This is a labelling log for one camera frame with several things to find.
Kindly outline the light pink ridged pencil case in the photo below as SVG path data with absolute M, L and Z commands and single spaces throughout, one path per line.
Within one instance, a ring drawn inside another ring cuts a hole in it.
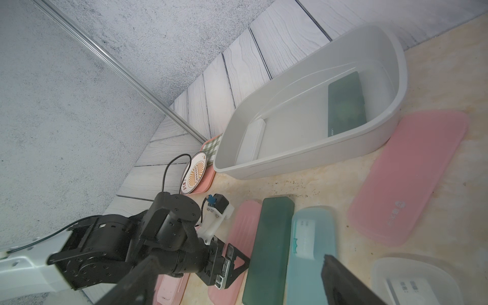
M 189 280 L 189 274 L 174 278 L 159 275 L 152 303 L 154 305 L 180 305 Z

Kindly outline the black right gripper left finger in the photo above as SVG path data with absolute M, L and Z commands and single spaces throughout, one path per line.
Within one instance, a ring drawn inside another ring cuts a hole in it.
M 153 303 L 155 287 L 161 264 L 150 255 L 127 274 L 96 304 L 148 304 Z

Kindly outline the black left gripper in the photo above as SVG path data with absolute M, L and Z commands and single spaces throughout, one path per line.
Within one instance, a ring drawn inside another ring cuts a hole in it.
M 235 280 L 249 269 L 250 258 L 241 250 L 229 243 L 213 237 L 209 245 L 199 238 L 203 250 L 202 269 L 197 276 L 207 286 L 217 289 L 228 289 Z

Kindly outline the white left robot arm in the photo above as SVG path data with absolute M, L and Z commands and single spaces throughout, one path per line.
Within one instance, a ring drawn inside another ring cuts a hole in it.
M 221 194 L 204 199 L 162 191 L 130 217 L 89 216 L 27 245 L 1 248 L 1 299 L 108 283 L 101 304 L 151 304 L 161 275 L 194 273 L 207 286 L 229 288 L 250 258 L 214 233 L 231 212 Z

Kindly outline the grey plastic storage box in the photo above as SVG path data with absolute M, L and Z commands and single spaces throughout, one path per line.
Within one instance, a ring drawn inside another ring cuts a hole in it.
M 328 87 L 357 71 L 367 123 L 328 136 Z M 353 29 L 261 86 L 237 107 L 213 167 L 247 180 L 367 155 L 392 136 L 407 89 L 399 38 L 387 26 Z

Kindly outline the left aluminium frame post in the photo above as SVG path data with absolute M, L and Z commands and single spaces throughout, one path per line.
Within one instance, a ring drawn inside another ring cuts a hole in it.
M 106 51 L 100 44 L 91 39 L 91 37 L 82 28 L 77 26 L 66 14 L 61 12 L 51 1 L 34 0 L 33 3 L 49 18 L 61 26 L 67 34 L 72 36 L 76 41 L 80 42 L 84 47 L 89 49 L 94 55 L 99 57 L 105 64 L 107 64 L 121 79 L 126 81 L 132 88 L 134 88 L 139 95 L 145 100 L 154 105 L 165 116 L 169 117 L 177 125 L 183 128 L 198 142 L 204 143 L 207 139 L 199 133 L 196 128 L 192 127 L 186 120 L 179 116 L 170 106 L 166 105 L 155 93 L 153 93 L 147 86 L 136 78 L 124 65 L 122 65 L 115 57 Z

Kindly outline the teal pencil case with label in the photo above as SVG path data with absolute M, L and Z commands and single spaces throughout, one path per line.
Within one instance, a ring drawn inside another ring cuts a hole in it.
M 337 255 L 335 222 L 325 207 L 293 215 L 287 266 L 287 304 L 327 304 L 322 282 L 324 256 Z

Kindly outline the translucent pink pencil case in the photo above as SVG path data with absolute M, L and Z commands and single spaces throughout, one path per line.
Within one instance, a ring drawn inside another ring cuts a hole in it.
M 468 115 L 461 111 L 405 116 L 350 205 L 350 225 L 383 245 L 405 243 L 469 124 Z

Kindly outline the green checkered cloth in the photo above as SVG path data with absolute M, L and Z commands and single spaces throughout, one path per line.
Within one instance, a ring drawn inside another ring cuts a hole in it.
M 207 156 L 207 166 L 213 165 L 221 140 L 222 134 L 210 139 L 202 146 L 201 151 L 203 151 Z

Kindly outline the clear pencil case with label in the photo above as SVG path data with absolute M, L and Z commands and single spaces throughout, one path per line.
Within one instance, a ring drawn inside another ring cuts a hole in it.
M 386 304 L 463 304 L 454 278 L 434 265 L 399 257 L 378 259 L 372 291 Z

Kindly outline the dark green pencil case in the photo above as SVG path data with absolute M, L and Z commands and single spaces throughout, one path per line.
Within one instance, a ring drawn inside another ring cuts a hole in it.
M 283 304 L 294 209 L 289 197 L 264 199 L 243 304 Z
M 332 137 L 367 123 L 365 100 L 357 71 L 328 87 L 328 136 Z

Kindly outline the pink plastic tray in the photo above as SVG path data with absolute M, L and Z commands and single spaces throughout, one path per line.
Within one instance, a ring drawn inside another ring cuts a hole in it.
M 215 174 L 216 174 L 216 171 L 214 170 L 214 166 L 213 165 L 207 166 L 201 181 L 194 188 L 194 190 L 192 190 L 191 194 L 200 194 L 200 193 L 207 192 L 213 183 Z

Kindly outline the round patterned ceramic plate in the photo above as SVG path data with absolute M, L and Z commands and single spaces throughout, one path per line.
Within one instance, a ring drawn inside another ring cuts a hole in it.
M 207 154 L 203 151 L 195 154 L 189 162 L 182 176 L 180 194 L 189 194 L 202 181 L 207 169 Z

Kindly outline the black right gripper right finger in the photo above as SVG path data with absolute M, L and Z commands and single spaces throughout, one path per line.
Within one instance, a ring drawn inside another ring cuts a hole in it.
M 332 255 L 324 255 L 321 278 L 328 304 L 386 305 Z

